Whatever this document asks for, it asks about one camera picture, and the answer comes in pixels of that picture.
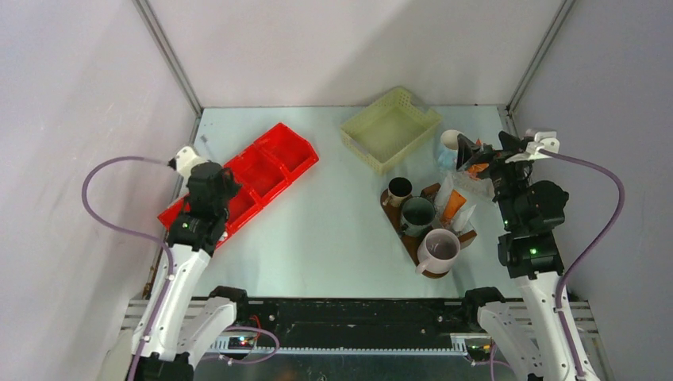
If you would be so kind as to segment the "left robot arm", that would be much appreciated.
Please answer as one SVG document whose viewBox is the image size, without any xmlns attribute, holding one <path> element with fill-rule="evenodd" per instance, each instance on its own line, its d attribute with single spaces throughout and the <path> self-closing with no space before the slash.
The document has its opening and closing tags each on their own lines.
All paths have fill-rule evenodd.
<svg viewBox="0 0 673 381">
<path fill-rule="evenodd" d="M 133 334 L 129 380 L 192 380 L 220 333 L 227 327 L 242 330 L 251 320 L 250 308 L 240 302 L 245 291 L 216 287 L 199 315 L 183 323 L 195 286 L 226 236 L 229 201 L 240 185 L 230 169 L 210 161 L 180 167 L 179 173 L 188 176 L 185 209 L 163 243 L 161 290 Z"/>
</svg>

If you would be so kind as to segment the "orange toothpaste tube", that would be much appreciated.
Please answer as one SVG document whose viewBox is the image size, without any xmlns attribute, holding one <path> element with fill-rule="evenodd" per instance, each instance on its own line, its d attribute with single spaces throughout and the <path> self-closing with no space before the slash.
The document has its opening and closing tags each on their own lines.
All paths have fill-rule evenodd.
<svg viewBox="0 0 673 381">
<path fill-rule="evenodd" d="M 442 225 L 449 225 L 466 202 L 467 199 L 460 192 L 453 190 L 440 217 Z"/>
<path fill-rule="evenodd" d="M 489 158 L 484 159 L 482 157 L 478 158 L 477 160 L 474 160 L 475 155 L 476 155 L 475 150 L 471 148 L 468 152 L 468 155 L 466 156 L 466 164 L 468 162 L 471 162 L 471 164 L 467 166 L 465 170 L 468 172 L 470 176 L 476 178 L 478 176 L 478 173 L 484 171 L 488 167 L 490 159 Z"/>
</svg>

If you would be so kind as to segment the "light blue mug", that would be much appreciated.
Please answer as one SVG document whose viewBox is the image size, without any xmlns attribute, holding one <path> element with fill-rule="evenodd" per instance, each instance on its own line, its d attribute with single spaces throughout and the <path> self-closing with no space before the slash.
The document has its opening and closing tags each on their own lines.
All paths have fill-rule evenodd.
<svg viewBox="0 0 673 381">
<path fill-rule="evenodd" d="M 444 171 L 456 169 L 460 134 L 461 132 L 455 129 L 448 129 L 441 133 L 436 148 L 436 164 L 439 169 Z"/>
</svg>

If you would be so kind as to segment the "pink capped tube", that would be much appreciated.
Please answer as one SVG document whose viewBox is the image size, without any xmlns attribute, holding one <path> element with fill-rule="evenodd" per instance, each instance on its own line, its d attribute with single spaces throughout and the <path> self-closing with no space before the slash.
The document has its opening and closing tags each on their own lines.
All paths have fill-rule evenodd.
<svg viewBox="0 0 673 381">
<path fill-rule="evenodd" d="M 467 226 L 467 223 L 469 222 L 472 214 L 474 213 L 475 208 L 476 205 L 472 205 L 467 208 L 461 208 L 452 219 L 450 228 L 456 233 L 462 232 Z"/>
</svg>

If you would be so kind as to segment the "white toothbrush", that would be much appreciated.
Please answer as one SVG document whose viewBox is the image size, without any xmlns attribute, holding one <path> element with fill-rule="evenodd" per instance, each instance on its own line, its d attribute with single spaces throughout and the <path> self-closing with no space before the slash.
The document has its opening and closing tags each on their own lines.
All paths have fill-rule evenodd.
<svg viewBox="0 0 673 381">
<path fill-rule="evenodd" d="M 207 158 L 213 162 L 217 162 L 217 157 L 213 153 L 212 148 L 210 146 L 209 140 L 206 135 L 201 135 L 199 137 L 200 141 L 202 142 L 202 147 L 204 148 L 205 153 L 207 154 Z"/>
</svg>

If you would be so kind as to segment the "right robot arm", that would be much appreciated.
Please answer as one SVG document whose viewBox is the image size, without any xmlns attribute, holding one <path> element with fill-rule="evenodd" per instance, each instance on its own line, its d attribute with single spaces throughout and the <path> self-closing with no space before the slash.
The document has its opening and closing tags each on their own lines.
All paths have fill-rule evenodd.
<svg viewBox="0 0 673 381">
<path fill-rule="evenodd" d="M 538 150 L 558 142 L 552 133 L 517 138 L 501 131 L 498 137 L 502 147 L 495 149 L 459 134 L 456 170 L 486 165 L 478 177 L 492 182 L 506 231 L 498 238 L 498 260 L 521 293 L 534 336 L 515 322 L 494 287 L 467 291 L 462 322 L 490 335 L 519 380 L 597 380 L 560 283 L 565 271 L 552 233 L 565 221 L 569 194 L 552 181 L 529 179 Z"/>
</svg>

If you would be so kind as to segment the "dark green mug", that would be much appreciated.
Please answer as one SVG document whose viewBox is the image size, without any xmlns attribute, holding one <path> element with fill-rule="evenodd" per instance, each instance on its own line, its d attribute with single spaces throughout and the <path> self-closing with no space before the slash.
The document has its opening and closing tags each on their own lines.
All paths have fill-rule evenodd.
<svg viewBox="0 0 673 381">
<path fill-rule="evenodd" d="M 408 198 L 401 204 L 398 235 L 420 237 L 431 228 L 435 215 L 435 207 L 427 198 Z"/>
</svg>

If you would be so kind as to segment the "pink white mug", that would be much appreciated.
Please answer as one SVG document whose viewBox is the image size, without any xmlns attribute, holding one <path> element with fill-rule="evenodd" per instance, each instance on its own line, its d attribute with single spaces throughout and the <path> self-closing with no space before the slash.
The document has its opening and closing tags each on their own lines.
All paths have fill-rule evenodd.
<svg viewBox="0 0 673 381">
<path fill-rule="evenodd" d="M 419 245 L 415 272 L 444 276 L 452 269 L 460 251 L 461 245 L 457 235 L 446 229 L 433 229 L 425 235 Z"/>
</svg>

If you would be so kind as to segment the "clear textured acrylic tray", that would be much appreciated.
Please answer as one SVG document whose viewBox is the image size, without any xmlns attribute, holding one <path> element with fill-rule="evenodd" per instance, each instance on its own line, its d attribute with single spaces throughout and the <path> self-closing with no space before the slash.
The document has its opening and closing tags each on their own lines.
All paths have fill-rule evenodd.
<svg viewBox="0 0 673 381">
<path fill-rule="evenodd" d="M 483 199 L 494 198 L 494 185 L 490 179 L 473 179 L 467 172 L 450 171 L 448 174 L 455 187 Z"/>
</svg>

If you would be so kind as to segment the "cream plastic basket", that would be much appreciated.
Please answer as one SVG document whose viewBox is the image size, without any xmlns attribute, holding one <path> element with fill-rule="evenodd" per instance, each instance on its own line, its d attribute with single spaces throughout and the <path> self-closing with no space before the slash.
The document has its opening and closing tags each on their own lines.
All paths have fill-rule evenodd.
<svg viewBox="0 0 673 381">
<path fill-rule="evenodd" d="M 379 175 L 430 139 L 443 117 L 405 87 L 387 91 L 340 127 L 341 140 Z"/>
</svg>

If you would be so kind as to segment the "brown mug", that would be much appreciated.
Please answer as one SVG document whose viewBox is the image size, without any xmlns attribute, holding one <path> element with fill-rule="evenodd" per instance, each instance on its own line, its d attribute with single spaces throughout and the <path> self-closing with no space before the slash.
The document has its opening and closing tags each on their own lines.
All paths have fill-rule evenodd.
<svg viewBox="0 0 673 381">
<path fill-rule="evenodd" d="M 395 177 L 388 183 L 386 190 L 387 196 L 383 199 L 382 205 L 399 207 L 411 195 L 413 185 L 405 177 Z"/>
</svg>

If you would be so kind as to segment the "dark blue capped tube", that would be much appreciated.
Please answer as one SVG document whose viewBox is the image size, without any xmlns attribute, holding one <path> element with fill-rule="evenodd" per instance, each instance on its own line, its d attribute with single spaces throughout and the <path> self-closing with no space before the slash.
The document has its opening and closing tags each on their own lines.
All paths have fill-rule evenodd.
<svg viewBox="0 0 673 381">
<path fill-rule="evenodd" d="M 436 211 L 442 212 L 450 198 L 450 195 L 453 191 L 453 175 L 450 171 L 445 174 L 445 177 L 440 185 L 439 190 L 436 193 L 436 196 L 433 200 Z"/>
</svg>

